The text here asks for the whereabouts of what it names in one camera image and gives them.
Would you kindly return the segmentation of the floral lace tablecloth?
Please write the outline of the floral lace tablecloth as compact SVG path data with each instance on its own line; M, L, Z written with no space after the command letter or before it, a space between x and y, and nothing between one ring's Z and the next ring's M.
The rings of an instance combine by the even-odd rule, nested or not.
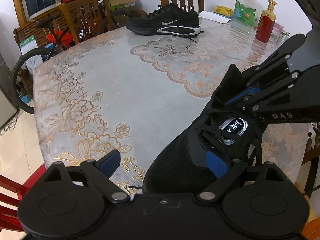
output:
M202 112L230 64L260 64L279 46L235 23L201 22L195 40L120 28L35 70L35 120L46 166L118 150L111 180L137 193L160 152Z

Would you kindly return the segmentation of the red wooden chair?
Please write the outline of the red wooden chair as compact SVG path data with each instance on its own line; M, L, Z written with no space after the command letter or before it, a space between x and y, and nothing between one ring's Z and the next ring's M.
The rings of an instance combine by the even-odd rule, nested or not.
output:
M46 166L42 164L23 184L19 184L1 175L1 189L6 189L17 196L17 198L14 198L1 193L1 202L18 207L22 198L27 194L27 192L32 188L32 186L37 182L40 176L44 174L45 171ZM2 229L17 232L24 231L18 220L17 210L1 205L1 230Z

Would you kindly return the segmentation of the white green box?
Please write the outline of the white green box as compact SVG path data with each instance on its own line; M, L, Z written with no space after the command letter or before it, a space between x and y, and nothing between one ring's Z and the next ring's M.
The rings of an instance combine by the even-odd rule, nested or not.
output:
M35 36L31 35L30 37L26 38L24 41L20 43L20 51L22 55L25 55L27 52L31 51L32 49L37 48L37 43L35 40ZM30 60L25 60L25 64L27 69L29 70L30 74L33 74L33 70L36 66L35 63L32 63Z

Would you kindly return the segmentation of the green snack packet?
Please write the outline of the green snack packet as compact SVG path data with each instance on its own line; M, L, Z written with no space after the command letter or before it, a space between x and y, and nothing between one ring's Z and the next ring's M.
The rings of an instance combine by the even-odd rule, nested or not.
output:
M235 2L234 17L242 23L253 26L256 9L245 6L238 0Z

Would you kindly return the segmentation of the brown wooden chair near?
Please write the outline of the brown wooden chair near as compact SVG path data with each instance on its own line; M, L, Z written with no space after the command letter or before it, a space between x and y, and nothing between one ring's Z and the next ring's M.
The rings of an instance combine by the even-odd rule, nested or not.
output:
M310 169L304 187L304 195L310 198L312 193L319 189L319 186L315 186L319 168L319 122L310 125L302 165L306 163L310 163Z

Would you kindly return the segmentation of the black bicycle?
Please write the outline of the black bicycle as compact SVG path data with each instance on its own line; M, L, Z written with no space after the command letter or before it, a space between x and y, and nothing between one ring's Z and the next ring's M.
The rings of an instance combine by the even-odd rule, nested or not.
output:
M116 29L123 27L128 19L142 16L144 14L144 12L141 10L129 9L127 7L118 9L112 9L111 7L112 6L110 5L112 20L116 25ZM36 29L44 29L49 31L48 35L46 36L46 41L48 42L49 46L37 46L36 49L32 49L25 55L20 56L13 68L13 74L11 78L15 101L21 110L29 114L34 113L34 108L30 104L30 102L34 99L34 81L33 74L29 73L29 70L25 64L25 60L30 60L32 63L35 63L36 68L42 63L55 57L58 53L66 51L67 49L76 45L70 32L68 23L61 10L59 13L55 13L52 16L48 16L38 21L35 24L35 27Z

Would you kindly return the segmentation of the silver refrigerator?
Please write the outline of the silver refrigerator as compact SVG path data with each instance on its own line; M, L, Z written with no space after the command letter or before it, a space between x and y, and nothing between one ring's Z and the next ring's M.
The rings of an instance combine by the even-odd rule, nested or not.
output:
M13 90L11 87L11 70L1 56L0 59L0 85L1 85L1 130L16 116L18 106L14 100Z

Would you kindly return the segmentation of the red liquor bottle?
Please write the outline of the red liquor bottle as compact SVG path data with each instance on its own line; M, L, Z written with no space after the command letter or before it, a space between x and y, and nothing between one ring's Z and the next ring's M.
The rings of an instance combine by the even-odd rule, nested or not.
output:
M261 42L267 43L270 39L276 15L274 14L274 7L277 3L274 0L268 0L268 7L261 12L260 19L257 26L255 38Z

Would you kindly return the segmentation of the yellow packet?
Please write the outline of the yellow packet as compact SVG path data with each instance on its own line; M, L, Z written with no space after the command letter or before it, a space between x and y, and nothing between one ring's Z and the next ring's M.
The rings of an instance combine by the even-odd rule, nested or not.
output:
M220 5L217 5L214 8L214 12L219 14L219 15L222 15L222 16L225 16L225 17L229 17L229 18L234 16L233 9L231 9L229 7L220 6Z

